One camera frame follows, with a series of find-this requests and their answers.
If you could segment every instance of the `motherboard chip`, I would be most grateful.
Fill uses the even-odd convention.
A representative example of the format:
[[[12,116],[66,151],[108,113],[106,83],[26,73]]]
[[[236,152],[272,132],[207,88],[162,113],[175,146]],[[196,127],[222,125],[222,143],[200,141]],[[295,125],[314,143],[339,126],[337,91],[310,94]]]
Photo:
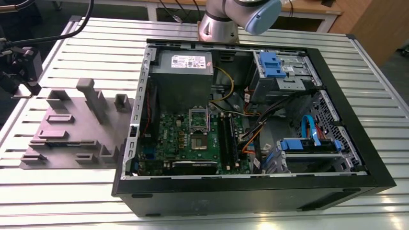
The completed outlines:
[[[191,136],[191,143],[192,143],[192,150],[207,150],[207,135],[192,135]]]

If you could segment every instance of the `white table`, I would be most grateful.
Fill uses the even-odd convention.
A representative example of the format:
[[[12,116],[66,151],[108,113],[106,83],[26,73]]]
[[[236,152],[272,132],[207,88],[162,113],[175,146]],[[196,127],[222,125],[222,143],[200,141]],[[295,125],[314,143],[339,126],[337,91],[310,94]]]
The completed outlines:
[[[70,22],[68,33],[78,27]],[[84,31],[58,42],[44,63],[36,98],[22,100],[0,132],[0,227],[36,229],[409,229],[409,110],[361,45],[343,34],[240,30],[242,43],[319,48],[397,187],[324,211],[203,217],[138,218],[111,196],[115,170],[22,170],[20,156],[39,128],[51,89],[71,96],[80,77],[104,96],[135,97],[147,38],[196,40],[195,24],[92,18]]]

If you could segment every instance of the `ram slot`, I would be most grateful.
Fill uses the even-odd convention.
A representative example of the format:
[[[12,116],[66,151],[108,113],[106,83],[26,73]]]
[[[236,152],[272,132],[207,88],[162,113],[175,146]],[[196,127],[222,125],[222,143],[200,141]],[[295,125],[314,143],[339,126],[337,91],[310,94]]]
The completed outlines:
[[[236,139],[236,132],[235,132],[235,122],[234,118],[230,116],[227,118],[230,122],[230,143],[231,143],[231,166],[236,166],[239,161],[239,153],[238,153],[238,139]]]
[[[219,129],[219,144],[220,144],[220,161],[224,169],[231,168],[230,164],[230,155],[228,155],[228,141],[227,141],[227,126],[226,124],[226,117],[218,117],[218,129]]]

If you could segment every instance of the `power supply label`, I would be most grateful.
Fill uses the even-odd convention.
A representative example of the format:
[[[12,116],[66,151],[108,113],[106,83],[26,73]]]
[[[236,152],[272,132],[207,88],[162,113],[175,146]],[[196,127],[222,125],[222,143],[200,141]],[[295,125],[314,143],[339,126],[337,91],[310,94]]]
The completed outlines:
[[[175,55],[172,57],[172,68],[206,69],[206,57]]]

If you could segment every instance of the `green circuit board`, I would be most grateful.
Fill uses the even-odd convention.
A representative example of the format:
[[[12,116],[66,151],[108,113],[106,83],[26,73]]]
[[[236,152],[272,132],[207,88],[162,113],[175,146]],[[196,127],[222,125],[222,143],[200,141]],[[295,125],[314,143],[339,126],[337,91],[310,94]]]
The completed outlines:
[[[210,131],[190,132],[190,114],[162,114],[159,140],[155,148],[155,161],[146,161],[144,167],[151,175],[160,175],[163,161],[212,161],[219,164],[218,174],[250,174],[250,160],[242,160],[239,167],[228,169],[222,164],[219,115],[210,115]],[[234,116],[235,135],[244,133],[242,117]],[[207,124],[200,117],[192,118],[195,124]]]

